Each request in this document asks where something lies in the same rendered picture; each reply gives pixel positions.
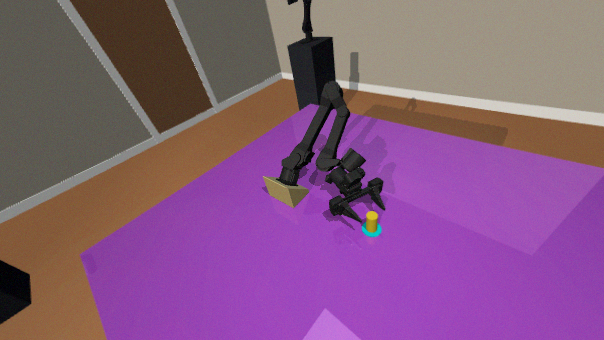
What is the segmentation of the yellow tall cylinder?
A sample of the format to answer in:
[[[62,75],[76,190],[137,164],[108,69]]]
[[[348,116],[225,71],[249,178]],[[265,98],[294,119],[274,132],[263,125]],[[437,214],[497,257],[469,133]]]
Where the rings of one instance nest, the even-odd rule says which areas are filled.
[[[378,215],[374,211],[369,211],[366,214],[366,230],[368,232],[375,232],[377,230],[377,219]]]

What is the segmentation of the cyan circle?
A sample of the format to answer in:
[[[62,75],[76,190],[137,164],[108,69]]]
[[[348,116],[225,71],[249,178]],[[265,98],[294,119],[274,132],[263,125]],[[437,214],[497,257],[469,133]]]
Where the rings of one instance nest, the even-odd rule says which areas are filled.
[[[363,223],[363,225],[362,225],[362,231],[363,231],[363,233],[364,233],[365,235],[367,235],[367,236],[369,236],[369,237],[375,237],[375,236],[378,236],[378,235],[381,233],[381,226],[380,226],[380,225],[377,223],[377,230],[376,230],[375,232],[371,233],[371,232],[368,232],[368,231],[366,230],[366,222],[365,222],[365,223]]]

